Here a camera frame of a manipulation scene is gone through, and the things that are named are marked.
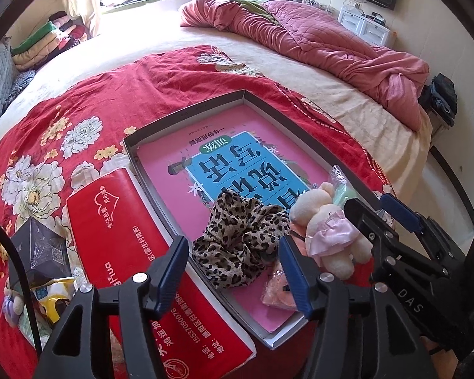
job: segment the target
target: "yellow package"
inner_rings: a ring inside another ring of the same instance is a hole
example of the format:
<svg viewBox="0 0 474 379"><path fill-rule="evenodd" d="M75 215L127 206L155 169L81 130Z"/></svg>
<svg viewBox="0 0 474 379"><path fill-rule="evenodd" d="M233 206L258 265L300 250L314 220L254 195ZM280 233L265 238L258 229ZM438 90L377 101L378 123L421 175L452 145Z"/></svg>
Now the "yellow package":
<svg viewBox="0 0 474 379"><path fill-rule="evenodd" d="M33 288L32 292L39 302L39 311L47 320L55 324L67 308L75 293L75 278L51 280L43 286Z"/></svg>

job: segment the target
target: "plush toy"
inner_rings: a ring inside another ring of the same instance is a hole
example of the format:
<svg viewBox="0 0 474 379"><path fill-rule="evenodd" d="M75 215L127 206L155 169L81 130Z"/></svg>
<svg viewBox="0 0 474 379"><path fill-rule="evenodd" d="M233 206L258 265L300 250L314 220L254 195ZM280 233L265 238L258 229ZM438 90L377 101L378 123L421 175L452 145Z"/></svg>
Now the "plush toy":
<svg viewBox="0 0 474 379"><path fill-rule="evenodd" d="M372 244L346 219L342 208L332 203L334 193L334 186L324 182L300 195L289 219L306 228L307 255L340 280L347 280L355 270L351 255L357 263L367 263Z"/></svg>
<svg viewBox="0 0 474 379"><path fill-rule="evenodd" d="M23 313L25 303L21 295L9 287L9 279L3 288L4 299L2 303L2 313L10 327L18 326L19 317Z"/></svg>

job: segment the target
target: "red paper bag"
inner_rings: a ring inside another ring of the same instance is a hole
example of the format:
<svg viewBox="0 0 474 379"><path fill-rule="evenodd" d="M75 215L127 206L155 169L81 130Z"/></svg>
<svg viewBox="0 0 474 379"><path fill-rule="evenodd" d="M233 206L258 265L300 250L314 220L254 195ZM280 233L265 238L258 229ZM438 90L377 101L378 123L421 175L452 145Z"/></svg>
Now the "red paper bag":
<svg viewBox="0 0 474 379"><path fill-rule="evenodd" d="M119 286L167 252L171 238L126 169L92 182L67 200L72 234L88 280ZM121 340L117 317L111 330ZM219 379L256 354L249 335L188 264L171 310L152 323L171 379Z"/></svg>

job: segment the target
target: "pink quilt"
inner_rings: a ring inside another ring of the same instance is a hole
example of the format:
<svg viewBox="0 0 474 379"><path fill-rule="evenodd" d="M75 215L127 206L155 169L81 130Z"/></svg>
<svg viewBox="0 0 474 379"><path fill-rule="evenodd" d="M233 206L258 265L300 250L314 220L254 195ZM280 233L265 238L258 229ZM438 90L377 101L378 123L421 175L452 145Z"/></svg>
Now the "pink quilt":
<svg viewBox="0 0 474 379"><path fill-rule="evenodd" d="M227 0L187 3L180 9L181 25L231 31L326 70L380 103L411 130L420 129L417 98L428 77L426 62L412 54L371 46L314 7L292 1L269 1L264 7L280 26Z"/></svg>

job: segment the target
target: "wall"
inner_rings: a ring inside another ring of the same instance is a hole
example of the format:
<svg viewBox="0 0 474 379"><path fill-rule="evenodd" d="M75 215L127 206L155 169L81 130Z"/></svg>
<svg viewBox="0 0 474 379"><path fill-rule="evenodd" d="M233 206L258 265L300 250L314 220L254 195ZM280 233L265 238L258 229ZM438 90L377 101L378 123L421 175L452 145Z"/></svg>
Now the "wall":
<svg viewBox="0 0 474 379"><path fill-rule="evenodd" d="M317 1L338 11L346 0ZM474 206L473 39L441 0L397 0L394 11L365 3L362 9L385 17L387 25L397 32L395 50L424 59L430 65L431 77L442 72L455 83L459 96L455 127L443 134L436 145Z"/></svg>
<svg viewBox="0 0 474 379"><path fill-rule="evenodd" d="M6 35L16 47L30 34L47 22L51 14L63 10L62 0L34 0L20 15Z"/></svg>

